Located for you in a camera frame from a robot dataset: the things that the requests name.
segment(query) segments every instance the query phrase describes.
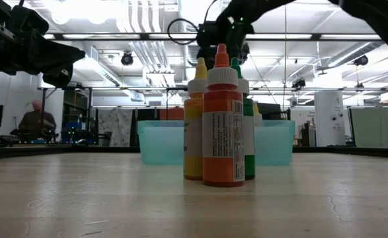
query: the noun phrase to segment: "wooden table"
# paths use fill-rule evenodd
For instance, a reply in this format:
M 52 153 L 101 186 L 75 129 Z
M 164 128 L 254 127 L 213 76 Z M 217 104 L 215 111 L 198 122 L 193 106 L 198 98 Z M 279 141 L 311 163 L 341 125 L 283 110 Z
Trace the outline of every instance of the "wooden table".
M 295 154 L 214 188 L 139 154 L 0 159 L 0 238 L 388 237 L 388 159 Z

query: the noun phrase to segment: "white label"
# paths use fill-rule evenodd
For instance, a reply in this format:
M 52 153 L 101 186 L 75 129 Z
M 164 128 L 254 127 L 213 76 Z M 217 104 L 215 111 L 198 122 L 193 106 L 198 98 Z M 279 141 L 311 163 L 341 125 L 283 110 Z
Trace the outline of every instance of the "white label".
M 185 119 L 184 156 L 202 157 L 202 119 Z
M 254 116 L 244 116 L 244 152 L 254 155 Z
M 233 180 L 245 179 L 243 103 L 233 101 L 232 112 L 203 113 L 204 157 L 232 157 Z

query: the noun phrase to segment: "light blue plastic bin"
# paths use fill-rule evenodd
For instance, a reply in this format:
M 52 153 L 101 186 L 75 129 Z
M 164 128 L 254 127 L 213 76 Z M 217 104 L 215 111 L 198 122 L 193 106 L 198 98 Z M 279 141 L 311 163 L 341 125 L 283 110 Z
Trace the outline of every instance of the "light blue plastic bin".
M 139 121 L 142 162 L 146 165 L 183 165 L 183 121 Z
M 295 121 L 265 120 L 264 126 L 256 126 L 254 132 L 256 165 L 291 163 Z

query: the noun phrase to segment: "man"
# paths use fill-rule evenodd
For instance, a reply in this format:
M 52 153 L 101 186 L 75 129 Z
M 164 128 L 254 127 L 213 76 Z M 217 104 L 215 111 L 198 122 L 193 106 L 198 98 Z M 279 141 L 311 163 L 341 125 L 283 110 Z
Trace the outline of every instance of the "man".
M 23 116 L 22 122 L 19 124 L 19 130 L 31 132 L 32 137 L 36 139 L 40 137 L 42 129 L 54 130 L 56 128 L 56 121 L 51 113 L 44 112 L 44 126 L 41 128 L 42 103 L 39 100 L 34 100 L 32 107 L 34 110 L 27 112 Z

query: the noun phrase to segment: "green bottle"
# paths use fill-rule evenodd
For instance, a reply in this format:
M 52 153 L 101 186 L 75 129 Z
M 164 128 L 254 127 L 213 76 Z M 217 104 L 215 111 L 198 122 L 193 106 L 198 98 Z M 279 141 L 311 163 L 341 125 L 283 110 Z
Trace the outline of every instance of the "green bottle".
M 237 58 L 231 60 L 232 69 L 238 71 L 238 90 L 243 95 L 244 105 L 244 154 L 245 180 L 255 179 L 255 148 L 254 148 L 254 101 L 248 99 L 249 82 L 243 79 Z

